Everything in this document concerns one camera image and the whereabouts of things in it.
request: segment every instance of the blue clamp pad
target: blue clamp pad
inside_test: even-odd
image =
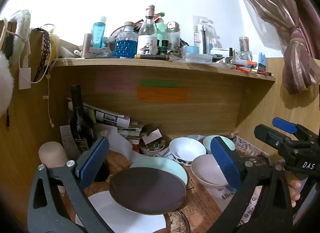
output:
[[[229,185],[239,190],[241,188],[240,171],[217,138],[211,140],[210,150]]]
[[[297,127],[295,124],[290,123],[286,120],[283,120],[279,117],[275,117],[272,120],[272,124],[274,127],[281,129],[289,134],[295,134],[297,132]]]
[[[99,142],[95,151],[88,158],[87,162],[79,173],[79,188],[84,190],[89,187],[97,175],[101,164],[104,162],[107,153],[109,152],[109,141],[105,137]]]

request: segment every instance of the metal screw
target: metal screw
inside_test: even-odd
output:
[[[245,166],[247,167],[252,167],[253,166],[253,163],[249,160],[247,160],[245,163],[244,163]]]
[[[40,164],[39,166],[38,166],[38,170],[43,170],[45,168],[45,165],[44,164]]]
[[[276,170],[282,170],[282,167],[279,164],[277,164],[276,165]]]
[[[69,161],[67,161],[67,166],[68,166],[68,167],[72,167],[74,164],[75,164],[75,161],[74,161],[74,160],[69,160]]]

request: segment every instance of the pink sticky note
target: pink sticky note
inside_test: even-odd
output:
[[[129,70],[100,71],[96,75],[97,93],[126,94],[133,90],[133,74]]]

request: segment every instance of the dark wine bottle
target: dark wine bottle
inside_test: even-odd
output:
[[[92,147],[98,137],[93,129],[93,121],[84,112],[80,85],[71,86],[71,98],[73,106],[73,118],[70,122],[71,133],[76,142],[77,148],[81,153],[83,153]],[[109,174],[110,171],[104,161],[94,181],[105,181]]]

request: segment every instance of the blue liquid bottle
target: blue liquid bottle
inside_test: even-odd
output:
[[[124,31],[119,32],[116,38],[115,56],[134,59],[137,52],[138,34],[133,32],[133,22],[126,21],[124,25]]]
[[[93,47],[101,48],[103,42],[104,29],[106,28],[107,18],[102,16],[100,20],[93,24]]]

